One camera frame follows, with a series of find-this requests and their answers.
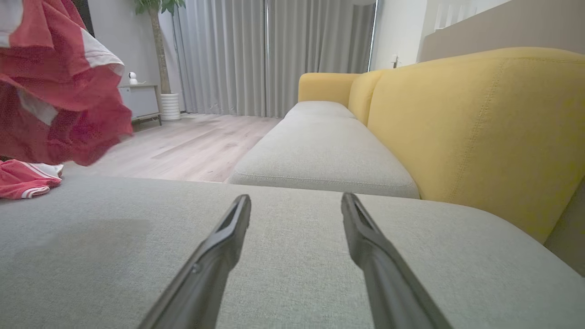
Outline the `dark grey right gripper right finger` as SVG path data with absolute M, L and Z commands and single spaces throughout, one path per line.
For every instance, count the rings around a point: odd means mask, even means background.
M 359 198 L 345 192 L 341 210 L 350 256 L 363 271 L 377 329 L 450 329 L 440 308 Z

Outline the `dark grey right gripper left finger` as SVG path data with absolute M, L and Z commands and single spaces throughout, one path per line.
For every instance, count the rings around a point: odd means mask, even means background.
M 249 227 L 249 195 L 234 199 L 149 310 L 141 329 L 213 329 Z

